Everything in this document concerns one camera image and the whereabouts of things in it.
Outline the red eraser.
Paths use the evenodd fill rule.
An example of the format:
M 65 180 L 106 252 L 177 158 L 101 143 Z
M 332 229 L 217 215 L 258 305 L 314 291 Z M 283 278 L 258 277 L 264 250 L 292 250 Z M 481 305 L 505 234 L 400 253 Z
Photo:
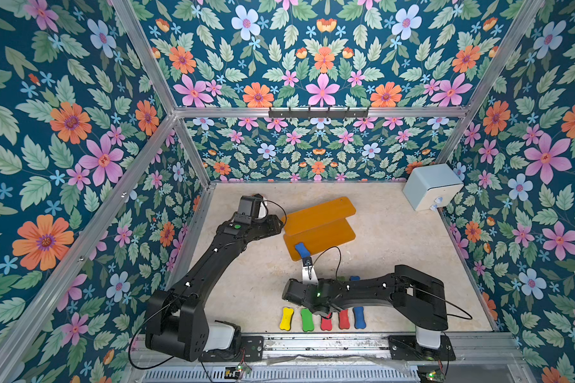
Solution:
M 332 319 L 322 317 L 320 321 L 320 329 L 322 331 L 332 331 L 333 329 Z
M 351 329 L 351 322 L 350 322 L 348 310 L 342 310 L 339 313 L 339 329 L 340 330 L 350 330 Z

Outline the yellow eraser shelf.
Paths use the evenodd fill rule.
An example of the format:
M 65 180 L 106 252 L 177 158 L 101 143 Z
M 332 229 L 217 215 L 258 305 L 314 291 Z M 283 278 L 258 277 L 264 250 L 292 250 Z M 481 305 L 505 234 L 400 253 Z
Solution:
M 292 329 L 292 319 L 294 316 L 294 309 L 290 307 L 284 307 L 282 309 L 282 316 L 279 324 L 279 329 L 282 331 L 290 331 Z

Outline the blue eraser shelf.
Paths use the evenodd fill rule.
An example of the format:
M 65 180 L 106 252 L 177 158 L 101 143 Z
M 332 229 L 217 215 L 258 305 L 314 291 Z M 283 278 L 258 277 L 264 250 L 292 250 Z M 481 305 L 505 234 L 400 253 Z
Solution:
M 363 330 L 367 327 L 365 315 L 364 315 L 364 308 L 362 306 L 356 306 L 352 308 L 353 315 L 354 315 L 354 328 L 356 330 Z

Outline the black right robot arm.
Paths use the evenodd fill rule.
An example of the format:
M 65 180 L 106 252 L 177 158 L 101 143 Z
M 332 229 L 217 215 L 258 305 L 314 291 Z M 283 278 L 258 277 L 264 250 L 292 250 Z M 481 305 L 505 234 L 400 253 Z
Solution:
M 407 265 L 375 279 L 289 279 L 282 299 L 324 317 L 353 307 L 392 307 L 415 325 L 415 341 L 425 349 L 439 349 L 449 327 L 443 281 Z

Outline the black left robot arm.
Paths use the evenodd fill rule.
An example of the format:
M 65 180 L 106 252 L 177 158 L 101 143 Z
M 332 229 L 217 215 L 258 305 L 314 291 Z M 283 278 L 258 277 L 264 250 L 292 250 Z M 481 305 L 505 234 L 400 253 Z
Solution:
M 168 290 L 149 299 L 145 316 L 147 349 L 195 362 L 204 352 L 235 352 L 240 328 L 228 322 L 210 322 L 206 301 L 229 265 L 250 242 L 279 235 L 284 222 L 277 215 L 263 219 L 225 221 L 204 255 Z

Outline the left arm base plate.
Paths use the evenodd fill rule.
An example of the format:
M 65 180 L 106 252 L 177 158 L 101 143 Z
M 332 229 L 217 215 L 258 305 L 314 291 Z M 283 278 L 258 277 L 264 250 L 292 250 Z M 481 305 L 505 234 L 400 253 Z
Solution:
M 204 351 L 199 358 L 206 362 L 259 362 L 263 359 L 265 338 L 263 336 L 241 336 L 235 338 L 228 349 Z

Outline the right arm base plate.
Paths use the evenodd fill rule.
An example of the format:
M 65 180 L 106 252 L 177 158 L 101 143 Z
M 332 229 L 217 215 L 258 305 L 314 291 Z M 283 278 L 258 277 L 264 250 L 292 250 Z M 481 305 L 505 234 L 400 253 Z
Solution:
M 417 343 L 415 335 L 391 335 L 389 352 L 393 360 L 407 362 L 454 362 L 454 348 L 447 335 L 441 335 L 439 349 L 426 348 Z

